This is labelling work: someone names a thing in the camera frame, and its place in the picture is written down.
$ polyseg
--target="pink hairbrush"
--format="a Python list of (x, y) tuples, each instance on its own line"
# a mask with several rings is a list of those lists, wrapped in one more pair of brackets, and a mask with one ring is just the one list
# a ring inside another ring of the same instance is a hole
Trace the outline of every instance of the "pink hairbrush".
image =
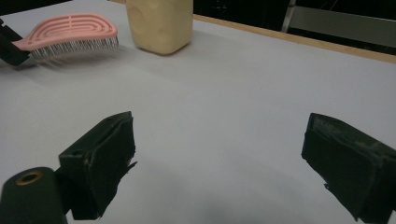
[(75, 52), (114, 49), (119, 45), (116, 26), (93, 13), (68, 14), (40, 22), (24, 39), (12, 40), (43, 63)]

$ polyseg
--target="black object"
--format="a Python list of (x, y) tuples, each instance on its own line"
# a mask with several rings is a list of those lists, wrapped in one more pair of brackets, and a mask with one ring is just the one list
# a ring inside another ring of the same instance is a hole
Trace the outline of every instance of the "black object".
[(396, 199), (396, 151), (339, 119), (311, 114), (303, 158), (358, 219), (387, 223)]
[(22, 37), (8, 26), (3, 26), (3, 23), (0, 19), (0, 59), (14, 66), (20, 65), (29, 58), (30, 52), (20, 50), (12, 44)]
[(117, 193), (123, 176), (135, 166), (131, 112), (102, 120), (59, 155), (61, 167), (37, 167), (14, 175), (4, 185), (2, 224), (64, 224), (97, 219)]

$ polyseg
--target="white table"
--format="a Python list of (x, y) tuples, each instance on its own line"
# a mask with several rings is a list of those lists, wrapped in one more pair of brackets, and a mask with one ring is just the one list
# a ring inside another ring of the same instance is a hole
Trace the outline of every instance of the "white table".
[(123, 5), (73, 1), (2, 19), (27, 35), (50, 16), (95, 12), (120, 49), (65, 64), (0, 63), (0, 183), (57, 156), (101, 119), (131, 110), (136, 167), (98, 221), (355, 223), (301, 158), (311, 112), (396, 147), (396, 64), (201, 21), (162, 57), (137, 49)]

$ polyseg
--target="metal frame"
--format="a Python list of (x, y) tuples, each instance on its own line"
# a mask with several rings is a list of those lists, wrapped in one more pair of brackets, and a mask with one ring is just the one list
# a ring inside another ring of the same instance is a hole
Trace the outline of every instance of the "metal frame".
[(289, 28), (396, 48), (396, 21), (298, 7), (295, 0), (290, 1), (282, 32)]

